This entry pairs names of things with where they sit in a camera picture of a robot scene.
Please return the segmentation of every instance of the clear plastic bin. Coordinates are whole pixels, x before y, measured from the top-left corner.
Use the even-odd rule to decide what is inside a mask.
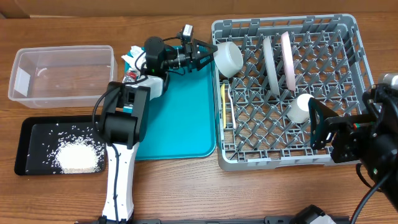
[[[29,108],[94,106],[108,83],[117,79],[111,46],[20,49],[8,98]]]

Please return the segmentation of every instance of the wood grain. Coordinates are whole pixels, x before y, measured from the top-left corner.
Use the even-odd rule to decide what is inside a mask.
[[[353,13],[376,78],[398,71],[398,14]],[[119,65],[132,45],[147,37],[171,37],[184,24],[195,38],[210,41],[217,19],[282,16],[169,16],[0,20],[0,223],[71,223],[102,212],[107,172],[90,175],[15,175],[19,132],[29,116],[89,114],[91,108],[32,110],[7,97],[16,52],[26,47],[110,45]],[[136,218],[262,218],[293,215],[311,203],[329,214],[351,215],[368,189],[354,166],[304,166],[225,172],[216,152],[204,159],[138,162],[134,177]],[[397,223],[383,194],[365,206],[358,223]]]

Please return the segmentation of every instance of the yellow utensil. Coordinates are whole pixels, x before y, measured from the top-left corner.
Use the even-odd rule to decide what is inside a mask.
[[[223,101],[223,127],[226,128],[226,109],[225,109],[225,84],[221,86],[221,100]]]

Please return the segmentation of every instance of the white granules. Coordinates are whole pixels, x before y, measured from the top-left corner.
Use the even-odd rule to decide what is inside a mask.
[[[79,174],[100,171],[98,162],[104,158],[104,144],[96,145],[93,138],[71,134],[58,139],[58,148],[47,157],[51,167],[59,167],[63,174]]]

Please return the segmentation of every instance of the black tray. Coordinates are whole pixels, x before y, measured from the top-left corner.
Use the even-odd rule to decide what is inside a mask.
[[[21,127],[14,172],[17,175],[61,174],[61,168],[51,167],[50,162],[43,163],[43,161],[47,162],[47,154],[58,147],[58,139],[64,137],[61,133],[65,132],[65,134],[75,134],[76,136],[92,134],[90,137],[93,138],[95,144],[97,142],[101,145],[104,144],[91,130],[92,128],[90,115],[27,118]],[[104,164],[105,156],[101,156],[98,161],[98,169],[94,172],[103,171]]]

